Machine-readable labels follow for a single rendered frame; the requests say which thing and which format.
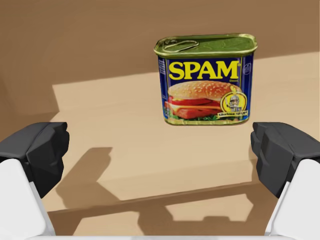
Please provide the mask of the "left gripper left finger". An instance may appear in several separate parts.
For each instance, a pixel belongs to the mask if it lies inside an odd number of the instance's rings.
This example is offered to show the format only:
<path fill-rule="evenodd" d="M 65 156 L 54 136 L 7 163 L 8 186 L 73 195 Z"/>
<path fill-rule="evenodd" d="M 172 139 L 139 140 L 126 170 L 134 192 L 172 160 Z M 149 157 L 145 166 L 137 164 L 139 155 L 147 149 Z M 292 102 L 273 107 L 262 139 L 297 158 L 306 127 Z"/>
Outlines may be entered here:
<path fill-rule="evenodd" d="M 62 178 L 66 122 L 37 122 L 0 141 L 0 236 L 54 236 L 42 198 Z"/>

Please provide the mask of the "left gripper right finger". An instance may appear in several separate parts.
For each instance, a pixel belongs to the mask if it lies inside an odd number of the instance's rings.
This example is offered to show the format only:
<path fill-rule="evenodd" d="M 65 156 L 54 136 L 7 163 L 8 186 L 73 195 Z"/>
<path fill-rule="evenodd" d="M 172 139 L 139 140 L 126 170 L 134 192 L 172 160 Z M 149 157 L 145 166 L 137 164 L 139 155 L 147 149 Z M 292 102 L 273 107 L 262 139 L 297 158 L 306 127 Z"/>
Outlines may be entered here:
<path fill-rule="evenodd" d="M 320 141 L 282 122 L 254 122 L 259 181 L 278 201 L 266 236 L 320 236 Z"/>

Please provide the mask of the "green and blue rectangular can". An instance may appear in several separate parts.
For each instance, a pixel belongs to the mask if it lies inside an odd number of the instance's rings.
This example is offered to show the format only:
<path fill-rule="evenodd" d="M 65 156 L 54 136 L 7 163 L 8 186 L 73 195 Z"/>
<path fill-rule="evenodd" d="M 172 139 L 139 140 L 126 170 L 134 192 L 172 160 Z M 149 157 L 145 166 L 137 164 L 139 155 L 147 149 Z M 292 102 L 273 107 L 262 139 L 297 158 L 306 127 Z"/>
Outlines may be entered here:
<path fill-rule="evenodd" d="M 246 122 L 257 47 L 256 38 L 246 33 L 160 39 L 153 50 L 164 120 L 176 126 Z"/>

